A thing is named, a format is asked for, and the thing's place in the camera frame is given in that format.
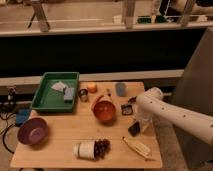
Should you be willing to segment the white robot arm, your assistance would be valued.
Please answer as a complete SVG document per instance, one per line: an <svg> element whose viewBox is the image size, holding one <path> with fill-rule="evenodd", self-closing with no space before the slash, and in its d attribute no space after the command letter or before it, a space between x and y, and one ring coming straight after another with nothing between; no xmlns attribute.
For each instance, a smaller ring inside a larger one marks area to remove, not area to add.
<svg viewBox="0 0 213 171"><path fill-rule="evenodd" d="M163 92L152 87L136 97L136 120L143 126L161 116L203 142L213 145L213 117L163 102Z"/></svg>

